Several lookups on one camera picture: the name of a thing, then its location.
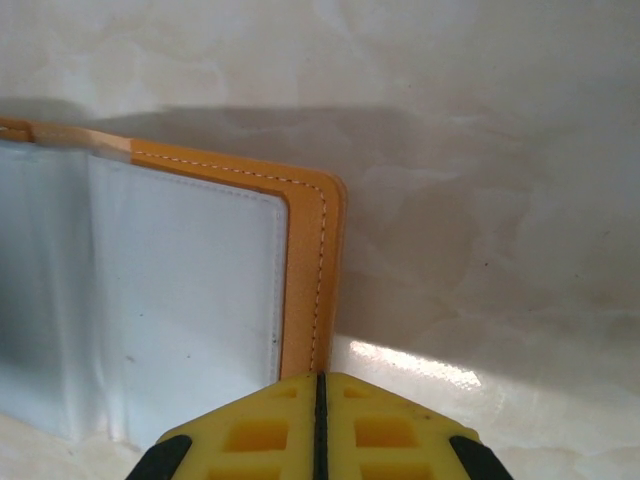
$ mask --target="stitching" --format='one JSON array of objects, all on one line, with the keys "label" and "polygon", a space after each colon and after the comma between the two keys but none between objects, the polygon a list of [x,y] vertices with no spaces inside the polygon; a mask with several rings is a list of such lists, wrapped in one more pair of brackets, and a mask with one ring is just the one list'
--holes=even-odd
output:
[{"label": "stitching", "polygon": [[[112,165],[112,161],[111,160],[105,160],[102,157],[96,156],[96,155],[89,155],[89,158],[92,159],[94,162],[98,162],[98,164],[102,167],[103,165],[105,165],[105,168],[107,168],[110,171],[119,171],[121,170],[121,166],[118,164],[117,166]],[[226,187],[226,186],[222,186],[222,185],[217,185],[215,183],[211,183],[211,182],[205,182],[204,180],[197,180],[197,179],[190,179],[188,177],[176,177],[175,175],[172,176],[170,174],[165,174],[164,172],[160,172],[157,170],[149,170],[148,168],[139,168],[139,167],[135,167],[133,165],[128,165],[131,166],[133,168],[135,168],[135,174],[139,175],[141,177],[147,177],[147,178],[153,178],[155,180],[160,180],[160,181],[164,181],[164,182],[169,182],[169,183],[175,183],[178,185],[186,185],[188,187],[193,187],[193,188],[199,188],[199,189],[204,189],[204,190],[213,190],[216,193],[222,193],[224,195],[230,195],[233,197],[239,197],[239,198],[244,198],[246,200],[251,200],[251,201],[259,201],[262,203],[267,203],[269,205],[275,205],[276,201],[273,201],[269,198],[264,198],[264,196],[255,194],[255,193],[244,193],[244,192],[237,192],[235,190],[232,190],[233,187]]]},{"label": "stitching", "polygon": [[324,192],[322,191],[322,189],[311,183],[301,182],[300,180],[293,180],[286,177],[263,175],[261,173],[251,172],[249,170],[240,170],[237,168],[222,167],[220,165],[211,165],[208,163],[194,162],[191,160],[185,160],[183,158],[169,157],[167,155],[157,155],[157,154],[143,152],[143,151],[134,151],[132,153],[134,154],[137,153],[137,154],[145,155],[147,157],[152,157],[152,158],[161,158],[164,160],[170,160],[172,162],[177,162],[177,163],[186,163],[189,165],[195,165],[199,167],[212,168],[214,170],[223,170],[225,172],[241,173],[243,175],[251,175],[254,177],[267,178],[269,180],[278,180],[280,182],[293,183],[294,185],[302,185],[304,187],[311,188],[316,192],[318,192],[318,194],[320,195],[320,200],[322,201],[322,222],[320,225],[320,253],[318,258],[318,284],[316,286],[316,299],[315,299],[315,306],[313,310],[313,333],[311,337],[311,364],[309,366],[309,370],[312,371],[313,368],[315,367],[315,352],[316,352],[317,330],[318,330],[318,309],[320,307],[320,289],[322,286],[322,268],[324,263],[324,241],[325,241],[325,232],[326,232],[326,226],[327,226],[327,201],[325,199]]}]

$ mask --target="white surface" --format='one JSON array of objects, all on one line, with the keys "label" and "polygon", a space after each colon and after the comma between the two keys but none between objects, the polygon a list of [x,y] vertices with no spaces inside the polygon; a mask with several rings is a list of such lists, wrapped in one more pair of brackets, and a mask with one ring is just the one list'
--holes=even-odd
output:
[{"label": "white surface", "polygon": [[338,334],[483,388],[335,365],[517,480],[636,480],[638,25],[637,0],[9,0],[0,112],[341,175]]},{"label": "white surface", "polygon": [[286,207],[0,145],[0,408],[146,448],[278,378]]},{"label": "white surface", "polygon": [[124,480],[140,456],[104,432],[72,442],[0,415],[2,480]]}]

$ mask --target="marble wall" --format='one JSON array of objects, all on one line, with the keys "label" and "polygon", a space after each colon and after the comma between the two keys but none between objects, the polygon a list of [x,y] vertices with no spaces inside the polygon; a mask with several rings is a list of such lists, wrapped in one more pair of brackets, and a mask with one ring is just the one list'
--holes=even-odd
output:
[{"label": "marble wall", "polygon": [[637,0],[5,0],[0,112],[340,174],[336,368],[637,478]]}]

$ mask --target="white stitching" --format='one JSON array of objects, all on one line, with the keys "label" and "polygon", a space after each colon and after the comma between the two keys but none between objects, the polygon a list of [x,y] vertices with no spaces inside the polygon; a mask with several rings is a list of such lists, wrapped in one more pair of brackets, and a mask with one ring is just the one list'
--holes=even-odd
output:
[{"label": "white stitching", "polygon": [[269,180],[278,180],[281,182],[293,183],[295,185],[303,185],[307,188],[312,188],[313,190],[315,190],[320,194],[320,200],[322,201],[322,222],[320,225],[320,254],[318,259],[318,285],[316,286],[316,299],[315,299],[315,306],[313,310],[313,334],[311,338],[311,365],[309,366],[309,370],[312,371],[313,368],[315,367],[315,352],[316,352],[316,340],[317,340],[317,329],[318,329],[318,309],[320,307],[320,288],[322,285],[322,266],[324,263],[324,240],[325,240],[325,231],[327,226],[327,201],[325,199],[324,192],[322,191],[322,189],[320,187],[317,187],[316,185],[312,185],[307,182],[301,182],[300,180],[293,180],[285,177],[262,175],[260,173],[251,172],[248,170],[222,167],[220,165],[210,165],[207,163],[194,162],[194,161],[185,160],[182,158],[169,157],[166,155],[157,155],[157,154],[143,152],[143,151],[134,151],[132,153],[145,155],[147,157],[162,158],[164,160],[170,160],[172,162],[186,163],[186,164],[195,165],[199,167],[212,168],[215,170],[223,170],[225,172],[242,173],[244,175],[252,175],[254,177],[267,178]]}]

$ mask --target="square hole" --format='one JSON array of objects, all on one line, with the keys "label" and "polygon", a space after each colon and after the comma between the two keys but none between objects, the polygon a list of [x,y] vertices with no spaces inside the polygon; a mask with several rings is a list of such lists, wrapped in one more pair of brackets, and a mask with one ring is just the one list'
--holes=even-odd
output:
[{"label": "square hole", "polygon": [[296,398],[297,396],[298,396],[298,391],[295,388],[286,388],[276,393],[273,397],[274,398]]},{"label": "square hole", "polygon": [[213,470],[208,480],[278,480],[280,471],[275,468],[250,470]]},{"label": "square hole", "polygon": [[434,480],[431,469],[425,464],[369,464],[362,465],[360,473],[362,480]]},{"label": "square hole", "polygon": [[356,447],[410,448],[418,441],[402,418],[364,417],[355,421]]},{"label": "square hole", "polygon": [[353,387],[345,388],[343,394],[345,398],[369,398],[371,396],[367,392]]},{"label": "square hole", "polygon": [[289,425],[284,420],[238,422],[224,445],[225,452],[263,452],[287,448]]}]

